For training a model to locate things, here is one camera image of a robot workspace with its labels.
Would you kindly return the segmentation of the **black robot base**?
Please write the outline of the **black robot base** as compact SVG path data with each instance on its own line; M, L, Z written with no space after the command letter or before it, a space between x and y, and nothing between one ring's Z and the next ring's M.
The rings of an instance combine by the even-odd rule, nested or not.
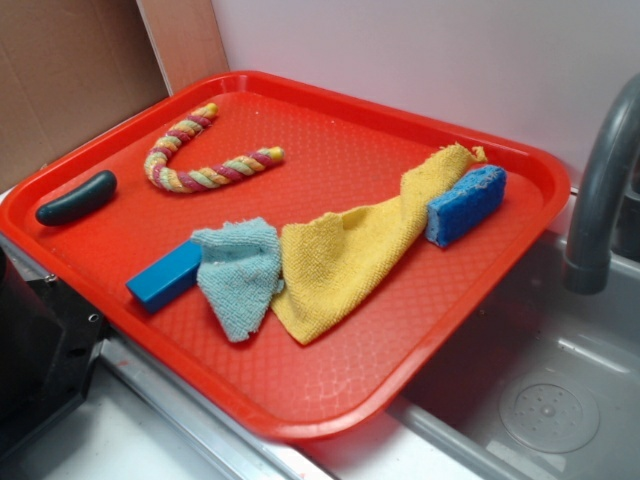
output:
M1 254L1 450L87 397L104 315L62 280L26 280Z

